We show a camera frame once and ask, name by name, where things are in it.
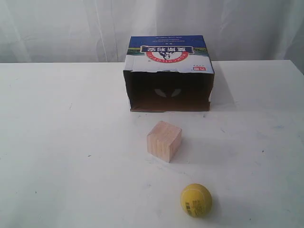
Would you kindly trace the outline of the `yellow tennis ball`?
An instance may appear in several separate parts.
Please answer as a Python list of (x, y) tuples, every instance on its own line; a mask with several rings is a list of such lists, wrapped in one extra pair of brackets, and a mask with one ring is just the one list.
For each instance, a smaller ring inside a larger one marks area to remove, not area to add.
[(209, 190), (197, 183), (186, 186), (181, 192), (180, 200), (184, 212), (193, 218), (205, 217), (213, 204)]

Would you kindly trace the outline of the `light wooden cube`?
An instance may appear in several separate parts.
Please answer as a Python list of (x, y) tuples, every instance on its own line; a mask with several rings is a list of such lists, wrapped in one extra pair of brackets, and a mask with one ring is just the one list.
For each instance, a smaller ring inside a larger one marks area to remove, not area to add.
[(181, 145), (181, 139), (181, 128), (165, 121), (159, 121), (147, 135), (147, 151), (170, 163)]

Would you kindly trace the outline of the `blue white cardboard box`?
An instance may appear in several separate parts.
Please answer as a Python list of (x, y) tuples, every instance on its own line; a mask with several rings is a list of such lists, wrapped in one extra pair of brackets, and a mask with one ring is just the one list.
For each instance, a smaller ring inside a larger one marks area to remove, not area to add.
[(210, 110), (215, 72), (202, 35), (132, 36), (123, 76), (132, 112)]

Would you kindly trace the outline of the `white backdrop curtain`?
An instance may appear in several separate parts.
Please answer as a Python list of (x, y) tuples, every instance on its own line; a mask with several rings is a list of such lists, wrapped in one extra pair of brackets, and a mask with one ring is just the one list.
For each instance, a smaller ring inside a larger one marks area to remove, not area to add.
[(0, 60), (123, 62), (131, 36), (202, 35), (213, 60), (304, 54), (301, 0), (3, 0)]

